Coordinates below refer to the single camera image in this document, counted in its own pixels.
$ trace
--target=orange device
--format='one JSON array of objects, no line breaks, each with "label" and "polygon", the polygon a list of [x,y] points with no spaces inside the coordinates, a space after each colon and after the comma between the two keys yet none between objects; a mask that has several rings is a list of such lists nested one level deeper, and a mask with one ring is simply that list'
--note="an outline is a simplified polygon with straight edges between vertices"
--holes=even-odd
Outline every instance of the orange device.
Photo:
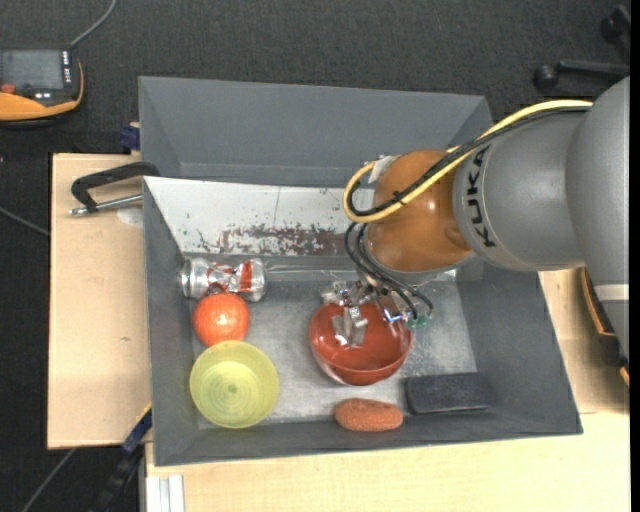
[{"label": "orange device", "polygon": [[83,90],[70,48],[0,48],[0,124],[57,119],[80,104]]}]

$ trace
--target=wooden table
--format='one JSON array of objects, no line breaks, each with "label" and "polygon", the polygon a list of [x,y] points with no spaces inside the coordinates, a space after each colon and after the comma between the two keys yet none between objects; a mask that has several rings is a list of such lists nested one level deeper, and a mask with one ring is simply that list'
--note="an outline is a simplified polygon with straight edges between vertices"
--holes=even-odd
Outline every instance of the wooden table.
[{"label": "wooden table", "polygon": [[[67,213],[76,177],[136,158],[53,158],[50,448],[119,444],[150,403],[135,209]],[[94,198],[139,192],[130,180]],[[540,277],[584,434],[178,467],[155,467],[149,438],[147,474],[182,474],[188,512],[630,510],[628,389],[600,359],[578,272]]]}]

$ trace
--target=digital display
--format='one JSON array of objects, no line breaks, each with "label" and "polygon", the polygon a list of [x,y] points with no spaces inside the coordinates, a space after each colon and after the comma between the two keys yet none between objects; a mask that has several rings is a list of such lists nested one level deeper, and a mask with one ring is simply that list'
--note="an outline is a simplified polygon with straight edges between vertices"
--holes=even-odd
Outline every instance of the digital display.
[{"label": "digital display", "polygon": [[6,50],[2,52],[2,82],[16,89],[62,89],[58,50]]}]

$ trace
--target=brown food item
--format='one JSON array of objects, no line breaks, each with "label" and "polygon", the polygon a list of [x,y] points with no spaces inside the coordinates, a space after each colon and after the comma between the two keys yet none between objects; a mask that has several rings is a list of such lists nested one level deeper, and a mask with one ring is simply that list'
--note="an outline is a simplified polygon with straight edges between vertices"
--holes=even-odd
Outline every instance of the brown food item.
[{"label": "brown food item", "polygon": [[402,425],[402,411],[393,404],[350,398],[336,406],[335,418],[347,430],[356,432],[384,432]]}]

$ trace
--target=red bowl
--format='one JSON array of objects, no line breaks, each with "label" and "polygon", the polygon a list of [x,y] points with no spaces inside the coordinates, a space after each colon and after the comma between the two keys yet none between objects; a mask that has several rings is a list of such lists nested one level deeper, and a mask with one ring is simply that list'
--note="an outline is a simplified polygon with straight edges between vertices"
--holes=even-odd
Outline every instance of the red bowl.
[{"label": "red bowl", "polygon": [[406,324],[386,322],[375,304],[363,304],[360,313],[369,321],[364,342],[351,347],[340,343],[331,324],[343,311],[337,304],[325,304],[311,319],[309,340],[320,368],[337,382],[353,386],[375,384],[398,371],[411,348]]}]

